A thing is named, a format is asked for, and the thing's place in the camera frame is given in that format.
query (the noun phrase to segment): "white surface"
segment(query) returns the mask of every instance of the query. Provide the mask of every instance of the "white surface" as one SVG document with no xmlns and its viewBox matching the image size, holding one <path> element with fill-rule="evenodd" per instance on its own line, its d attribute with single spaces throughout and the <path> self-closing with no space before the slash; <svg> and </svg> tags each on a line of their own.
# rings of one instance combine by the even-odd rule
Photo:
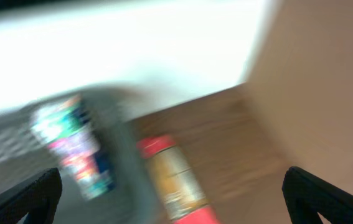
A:
<svg viewBox="0 0 353 224">
<path fill-rule="evenodd" d="M 126 1 L 0 14 L 0 112 L 108 83 L 127 93 L 135 118 L 230 88 L 245 80 L 272 4 Z"/>
</svg>

